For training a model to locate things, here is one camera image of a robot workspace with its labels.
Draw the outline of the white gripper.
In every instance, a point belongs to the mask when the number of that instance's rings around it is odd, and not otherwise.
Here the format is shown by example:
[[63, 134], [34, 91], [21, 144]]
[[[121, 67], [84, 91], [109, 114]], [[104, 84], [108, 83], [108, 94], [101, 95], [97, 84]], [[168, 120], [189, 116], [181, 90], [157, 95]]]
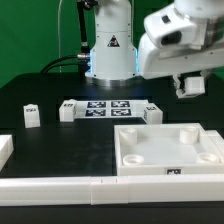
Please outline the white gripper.
[[176, 45], [158, 48], [144, 34], [138, 48], [138, 67], [145, 79], [172, 76], [177, 97], [183, 97], [180, 74], [203, 70], [201, 76], [207, 80], [212, 68], [224, 67], [224, 41], [202, 50]]

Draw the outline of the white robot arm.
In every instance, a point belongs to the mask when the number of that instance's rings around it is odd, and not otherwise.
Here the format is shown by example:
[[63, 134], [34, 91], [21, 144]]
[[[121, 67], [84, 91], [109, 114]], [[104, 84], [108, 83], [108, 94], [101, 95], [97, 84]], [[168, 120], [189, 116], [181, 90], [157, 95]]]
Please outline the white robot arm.
[[205, 92], [205, 79], [224, 67], [224, 0], [174, 0], [144, 19], [139, 45], [132, 43], [132, 6], [128, 0], [77, 0], [95, 14], [96, 42], [86, 78], [122, 86], [139, 76], [171, 76], [176, 95]]

